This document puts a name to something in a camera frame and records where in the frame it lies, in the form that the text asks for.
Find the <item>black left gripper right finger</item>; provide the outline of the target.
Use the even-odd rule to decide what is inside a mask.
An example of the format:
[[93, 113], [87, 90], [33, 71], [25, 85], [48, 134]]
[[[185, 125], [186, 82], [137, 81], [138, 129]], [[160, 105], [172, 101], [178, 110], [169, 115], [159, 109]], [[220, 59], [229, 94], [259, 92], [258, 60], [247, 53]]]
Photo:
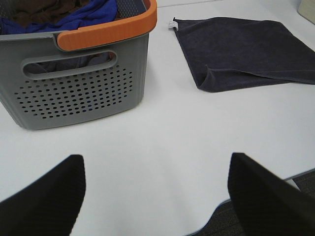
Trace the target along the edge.
[[230, 160], [228, 192], [247, 236], [313, 236], [315, 200], [244, 153]]

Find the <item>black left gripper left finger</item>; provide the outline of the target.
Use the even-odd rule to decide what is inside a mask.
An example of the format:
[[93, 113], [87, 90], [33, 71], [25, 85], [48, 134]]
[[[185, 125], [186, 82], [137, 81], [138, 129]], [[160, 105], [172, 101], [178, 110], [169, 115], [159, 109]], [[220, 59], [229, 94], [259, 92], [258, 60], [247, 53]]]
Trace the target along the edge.
[[0, 203], [2, 236], [68, 236], [86, 193], [83, 156], [70, 155]]

